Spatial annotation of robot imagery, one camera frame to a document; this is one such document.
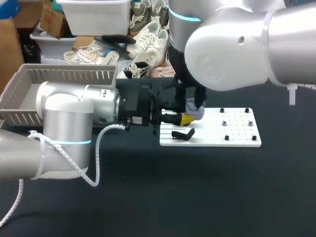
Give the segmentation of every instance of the mounting hole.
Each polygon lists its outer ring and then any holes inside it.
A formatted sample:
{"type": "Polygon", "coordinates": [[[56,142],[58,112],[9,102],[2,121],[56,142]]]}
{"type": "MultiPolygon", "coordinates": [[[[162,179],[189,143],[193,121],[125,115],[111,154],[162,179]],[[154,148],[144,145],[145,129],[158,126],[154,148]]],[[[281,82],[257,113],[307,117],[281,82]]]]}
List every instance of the mounting hole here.
{"type": "Polygon", "coordinates": [[[245,42],[245,37],[244,36],[242,36],[242,37],[240,37],[239,39],[238,39],[238,43],[239,44],[243,44],[245,42]]]}

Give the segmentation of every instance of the yellow object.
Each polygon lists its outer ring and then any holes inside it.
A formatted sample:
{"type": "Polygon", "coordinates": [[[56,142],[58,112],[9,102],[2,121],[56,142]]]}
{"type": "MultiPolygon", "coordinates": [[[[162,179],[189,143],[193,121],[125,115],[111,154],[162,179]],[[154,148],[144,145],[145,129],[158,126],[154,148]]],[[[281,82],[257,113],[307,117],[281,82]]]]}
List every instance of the yellow object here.
{"type": "Polygon", "coordinates": [[[195,118],[194,115],[182,115],[181,126],[193,122],[195,118]]]}

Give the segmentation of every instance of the white storage bin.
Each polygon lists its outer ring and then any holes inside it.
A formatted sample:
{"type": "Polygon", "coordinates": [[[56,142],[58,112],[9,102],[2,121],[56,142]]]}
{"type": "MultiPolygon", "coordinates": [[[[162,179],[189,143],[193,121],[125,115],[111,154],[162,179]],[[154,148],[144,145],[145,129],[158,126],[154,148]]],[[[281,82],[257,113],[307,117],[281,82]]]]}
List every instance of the white storage bin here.
{"type": "Polygon", "coordinates": [[[127,35],[131,0],[57,0],[75,36],[127,35]]]}
{"type": "Polygon", "coordinates": [[[30,34],[30,38],[36,41],[45,58],[64,59],[64,53],[73,50],[73,45],[78,38],[41,37],[40,33],[41,31],[35,30],[30,34]]]}

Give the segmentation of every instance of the black table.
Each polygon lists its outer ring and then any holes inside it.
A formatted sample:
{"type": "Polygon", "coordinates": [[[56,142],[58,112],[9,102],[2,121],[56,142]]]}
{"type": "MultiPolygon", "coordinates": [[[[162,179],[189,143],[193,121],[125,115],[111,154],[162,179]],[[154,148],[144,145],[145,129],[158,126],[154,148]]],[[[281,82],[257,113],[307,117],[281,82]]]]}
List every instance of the black table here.
{"type": "MultiPolygon", "coordinates": [[[[163,98],[173,98],[162,80],[151,81],[163,98]]],[[[27,180],[0,236],[316,236],[316,91],[300,88],[294,107],[288,91],[270,83],[207,94],[207,107],[251,107],[262,147],[161,147],[152,127],[110,131],[101,143],[97,188],[81,178],[27,180]]],[[[17,189],[18,181],[0,182],[0,218],[17,189]]]]}

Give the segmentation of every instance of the white breadboard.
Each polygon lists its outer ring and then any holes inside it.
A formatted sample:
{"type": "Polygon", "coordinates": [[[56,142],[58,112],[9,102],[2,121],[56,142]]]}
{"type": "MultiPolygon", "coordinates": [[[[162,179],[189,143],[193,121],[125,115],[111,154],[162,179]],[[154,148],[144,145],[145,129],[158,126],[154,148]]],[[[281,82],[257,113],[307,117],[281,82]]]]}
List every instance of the white breadboard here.
{"type": "MultiPolygon", "coordinates": [[[[252,109],[246,108],[205,108],[203,119],[192,122],[188,127],[174,126],[161,123],[160,145],[183,147],[260,147],[261,139],[252,109]],[[192,128],[195,134],[189,141],[173,139],[172,131],[187,134],[192,128]]],[[[175,114],[171,111],[162,111],[162,114],[175,114]]]]}

